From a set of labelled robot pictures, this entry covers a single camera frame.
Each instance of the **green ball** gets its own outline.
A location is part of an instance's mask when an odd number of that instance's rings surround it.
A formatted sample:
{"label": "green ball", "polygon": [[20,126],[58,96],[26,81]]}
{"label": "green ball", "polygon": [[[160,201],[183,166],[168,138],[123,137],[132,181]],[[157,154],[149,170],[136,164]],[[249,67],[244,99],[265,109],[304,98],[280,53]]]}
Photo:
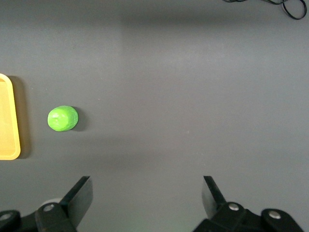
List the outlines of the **green ball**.
{"label": "green ball", "polygon": [[68,131],[76,126],[78,113],[73,107],[62,105],[48,114],[47,122],[55,131]]}

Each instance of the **screw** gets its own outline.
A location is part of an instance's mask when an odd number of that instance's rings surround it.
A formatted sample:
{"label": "screw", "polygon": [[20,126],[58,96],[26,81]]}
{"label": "screw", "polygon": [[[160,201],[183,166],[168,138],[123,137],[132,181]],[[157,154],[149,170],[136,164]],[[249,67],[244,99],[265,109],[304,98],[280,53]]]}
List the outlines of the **screw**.
{"label": "screw", "polygon": [[271,216],[274,219],[280,219],[281,218],[280,214],[278,212],[276,212],[276,211],[270,211],[268,213],[268,215]]}
{"label": "screw", "polygon": [[12,214],[3,214],[3,215],[0,217],[0,221],[4,221],[4,220],[6,220],[6,219],[9,219],[11,216],[12,216]]}
{"label": "screw", "polygon": [[228,207],[233,211],[239,211],[239,206],[236,205],[235,203],[229,204]]}
{"label": "screw", "polygon": [[53,204],[49,204],[49,205],[44,207],[43,211],[44,212],[48,212],[48,211],[51,211],[53,208],[54,208],[54,205]]}

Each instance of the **gray background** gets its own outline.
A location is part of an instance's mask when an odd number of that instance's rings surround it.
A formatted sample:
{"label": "gray background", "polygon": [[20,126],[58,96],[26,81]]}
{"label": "gray background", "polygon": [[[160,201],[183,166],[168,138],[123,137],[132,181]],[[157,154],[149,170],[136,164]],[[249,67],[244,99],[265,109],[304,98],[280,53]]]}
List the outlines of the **gray background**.
{"label": "gray background", "polygon": [[[26,215],[91,175],[79,231],[190,232],[212,175],[309,231],[308,43],[309,16],[258,0],[1,1],[22,146],[0,161],[1,210]],[[59,105],[75,129],[48,127]]]}

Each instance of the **black cable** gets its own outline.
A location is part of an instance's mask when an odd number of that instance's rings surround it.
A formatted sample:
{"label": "black cable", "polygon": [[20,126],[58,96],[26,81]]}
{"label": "black cable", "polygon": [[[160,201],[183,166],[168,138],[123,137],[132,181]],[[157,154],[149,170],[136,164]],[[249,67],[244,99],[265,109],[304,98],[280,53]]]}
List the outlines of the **black cable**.
{"label": "black cable", "polygon": [[[243,2],[243,1],[247,1],[247,0],[223,0],[223,1],[225,1],[225,2]],[[292,19],[295,19],[295,20],[302,19],[302,18],[305,17],[306,14],[307,14],[307,5],[306,5],[306,3],[305,3],[304,0],[299,0],[299,1],[303,4],[303,7],[304,7],[304,13],[303,13],[303,15],[302,15],[301,17],[299,17],[299,18],[293,16],[293,15],[288,11],[288,9],[286,8],[285,2],[288,1],[288,0],[281,0],[280,2],[275,2],[275,1],[272,1],[272,0],[263,0],[263,1],[266,1],[266,2],[268,2],[268,3],[270,3],[270,4],[273,4],[273,5],[282,5],[283,8],[284,8],[284,10],[285,10],[285,12],[288,14],[288,16],[290,16]]]}

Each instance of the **yellow tray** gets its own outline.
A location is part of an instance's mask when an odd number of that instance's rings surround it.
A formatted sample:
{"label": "yellow tray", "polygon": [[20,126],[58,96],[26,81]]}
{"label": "yellow tray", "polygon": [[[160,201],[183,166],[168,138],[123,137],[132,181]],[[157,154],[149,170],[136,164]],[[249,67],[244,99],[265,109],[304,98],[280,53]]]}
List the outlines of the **yellow tray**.
{"label": "yellow tray", "polygon": [[0,160],[14,160],[19,154],[13,86],[7,76],[0,74]]}

